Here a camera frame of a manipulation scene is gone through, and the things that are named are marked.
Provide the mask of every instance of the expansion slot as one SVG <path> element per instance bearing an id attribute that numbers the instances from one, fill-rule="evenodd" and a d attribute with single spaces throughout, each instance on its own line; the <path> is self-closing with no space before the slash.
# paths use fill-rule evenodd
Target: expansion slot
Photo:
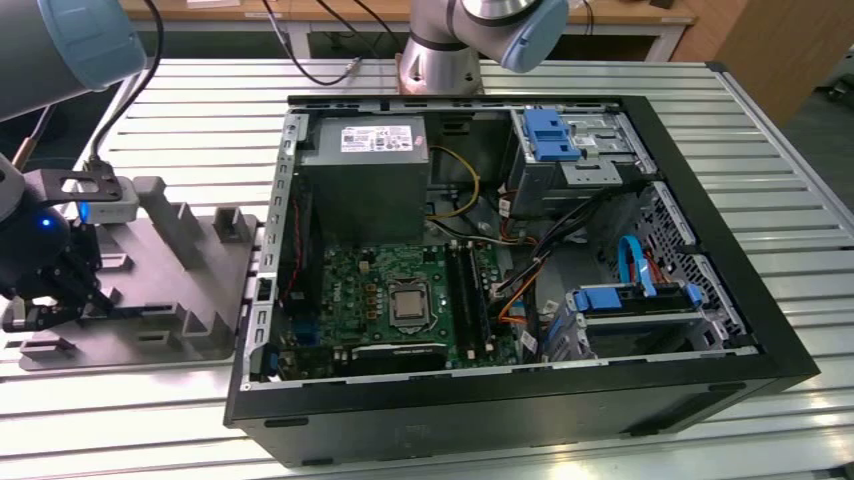
<path id="1" fill-rule="evenodd" d="M 460 358 L 472 360 L 492 351 L 486 299 L 471 245 L 444 249 L 448 295 L 454 312 L 454 333 Z"/>

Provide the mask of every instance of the power supply label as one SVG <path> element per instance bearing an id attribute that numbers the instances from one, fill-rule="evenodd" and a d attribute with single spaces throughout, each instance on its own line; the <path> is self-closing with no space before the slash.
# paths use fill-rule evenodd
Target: power supply label
<path id="1" fill-rule="evenodd" d="M 411 152 L 412 128 L 408 125 L 390 127 L 346 127 L 342 130 L 342 152 Z"/>

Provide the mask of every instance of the white label sticker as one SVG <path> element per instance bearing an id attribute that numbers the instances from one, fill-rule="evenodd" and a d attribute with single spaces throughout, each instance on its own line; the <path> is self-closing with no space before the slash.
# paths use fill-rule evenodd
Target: white label sticker
<path id="1" fill-rule="evenodd" d="M 498 201 L 498 214 L 504 217 L 504 218 L 510 218 L 510 207 L 512 206 L 512 203 L 510 203 L 510 200 L 502 198 Z"/>
<path id="2" fill-rule="evenodd" d="M 412 128 L 346 127 L 342 130 L 342 152 L 411 152 Z"/>
<path id="3" fill-rule="evenodd" d="M 572 138 L 572 140 L 575 140 L 575 145 L 582 145 L 584 147 L 595 147 L 596 146 L 596 141 L 588 137 L 588 136 L 576 136 Z"/>
<path id="4" fill-rule="evenodd" d="M 524 348 L 531 350 L 531 353 L 536 353 L 536 339 L 527 330 L 522 332 L 522 345 L 524 345 Z"/>
<path id="5" fill-rule="evenodd" d="M 558 311 L 558 307 L 560 305 L 554 300 L 546 301 L 546 305 L 543 306 L 543 315 L 552 315 Z"/>
<path id="6" fill-rule="evenodd" d="M 243 14 L 243 16 L 245 18 L 268 18 L 270 17 L 268 14 L 260 13 L 260 12 L 245 12 Z M 280 13 L 274 13 L 272 16 L 276 17 L 276 18 L 282 18 L 282 14 Z"/>
<path id="7" fill-rule="evenodd" d="M 691 23 L 694 21 L 690 17 L 664 17 L 662 23 Z"/>

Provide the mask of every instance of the green circuit board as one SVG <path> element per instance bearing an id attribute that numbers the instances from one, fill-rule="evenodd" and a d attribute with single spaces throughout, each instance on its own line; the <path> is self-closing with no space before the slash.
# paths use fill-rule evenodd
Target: green circuit board
<path id="1" fill-rule="evenodd" d="M 444 246 L 384 245 L 328 248 L 324 252 L 319 344 L 328 347 L 402 342 L 448 345 L 447 368 L 516 363 L 512 335 L 498 336 L 494 352 L 470 360 L 455 348 L 454 313 L 446 278 Z M 495 250 L 476 250 L 480 288 L 499 279 Z M 426 292 L 426 324 L 394 325 L 391 296 L 399 290 Z"/>

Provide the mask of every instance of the slotted metal table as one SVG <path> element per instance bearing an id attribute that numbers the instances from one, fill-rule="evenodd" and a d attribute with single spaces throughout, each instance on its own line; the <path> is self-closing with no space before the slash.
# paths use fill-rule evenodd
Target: slotted metal table
<path id="1" fill-rule="evenodd" d="M 308 68 L 332 78 L 346 63 Z M 0 478 L 793 479 L 854 461 L 854 221 L 730 75 L 551 62 L 527 75 L 484 63 L 483 77 L 491 94 L 647 96 L 822 374 L 676 435 L 287 470 L 221 426 L 231 360 L 29 374 L 25 336 L 0 333 Z M 323 92 L 395 93 L 394 64 L 366 62 Z M 287 61 L 167 60 L 104 158 L 119 175 L 161 176 L 196 215 L 239 205 L 264 219 L 287 98 L 310 93 Z"/>

